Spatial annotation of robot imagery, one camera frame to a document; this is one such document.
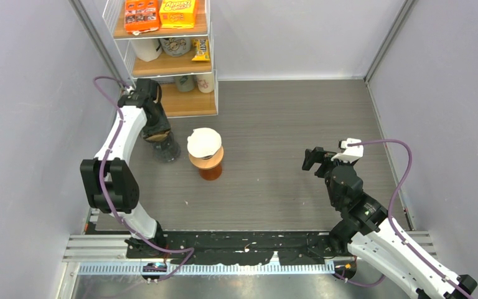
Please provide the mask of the brown paper filter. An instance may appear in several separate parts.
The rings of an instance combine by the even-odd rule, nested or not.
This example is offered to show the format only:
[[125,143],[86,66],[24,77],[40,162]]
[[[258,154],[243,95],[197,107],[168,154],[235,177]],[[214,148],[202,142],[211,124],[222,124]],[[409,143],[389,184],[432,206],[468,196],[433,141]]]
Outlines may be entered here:
[[166,140],[170,133],[171,130],[155,132],[153,134],[142,132],[142,138],[148,143],[159,143]]

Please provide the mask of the white paper coffee filter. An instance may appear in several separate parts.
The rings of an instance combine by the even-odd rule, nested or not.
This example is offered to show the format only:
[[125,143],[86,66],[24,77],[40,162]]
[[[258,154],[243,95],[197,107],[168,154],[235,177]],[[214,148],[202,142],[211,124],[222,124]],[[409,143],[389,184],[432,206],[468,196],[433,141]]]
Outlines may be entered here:
[[213,156],[222,146],[222,137],[211,128],[196,128],[187,137],[187,151],[195,158]]

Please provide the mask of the round wooden dripper stand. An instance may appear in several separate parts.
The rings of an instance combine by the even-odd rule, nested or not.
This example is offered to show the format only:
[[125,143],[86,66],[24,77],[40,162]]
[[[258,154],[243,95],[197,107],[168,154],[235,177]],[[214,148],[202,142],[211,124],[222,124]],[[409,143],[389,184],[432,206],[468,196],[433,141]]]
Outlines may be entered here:
[[196,168],[207,170],[217,167],[222,162],[223,156],[224,148],[221,146],[210,158],[196,158],[189,153],[189,160]]

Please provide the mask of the amber glass jar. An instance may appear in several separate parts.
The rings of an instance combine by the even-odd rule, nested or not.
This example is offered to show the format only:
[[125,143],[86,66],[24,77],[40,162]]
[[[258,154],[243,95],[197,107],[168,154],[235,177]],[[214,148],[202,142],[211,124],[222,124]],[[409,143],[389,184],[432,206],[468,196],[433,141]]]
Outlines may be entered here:
[[214,181],[222,174],[222,164],[219,163],[210,169],[199,169],[199,174],[206,181]]

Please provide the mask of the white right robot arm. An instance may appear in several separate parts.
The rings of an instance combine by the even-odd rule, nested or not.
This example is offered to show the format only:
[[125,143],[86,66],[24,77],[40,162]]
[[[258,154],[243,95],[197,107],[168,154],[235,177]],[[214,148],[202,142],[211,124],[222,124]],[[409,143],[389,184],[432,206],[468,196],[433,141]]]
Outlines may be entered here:
[[354,168],[362,156],[360,149],[335,153],[321,147],[304,154],[302,169],[319,164],[314,174],[324,180],[330,204],[342,218],[329,232],[332,251],[366,261],[410,298],[472,298],[478,286],[473,277],[459,275],[436,260],[363,190]]

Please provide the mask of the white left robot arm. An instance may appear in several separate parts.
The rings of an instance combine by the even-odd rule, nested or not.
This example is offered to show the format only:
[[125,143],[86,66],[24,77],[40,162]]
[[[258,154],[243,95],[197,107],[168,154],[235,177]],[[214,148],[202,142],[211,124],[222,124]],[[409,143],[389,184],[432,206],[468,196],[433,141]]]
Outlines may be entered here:
[[162,87],[149,78],[139,78],[135,86],[123,84],[119,100],[109,98],[116,108],[113,127],[94,158],[80,164],[85,194],[90,207],[114,217],[125,226],[128,244],[141,247],[152,258],[166,249],[160,223],[139,202],[139,185],[129,168],[136,140],[148,142],[155,157],[169,161],[176,157],[176,142],[162,107]]

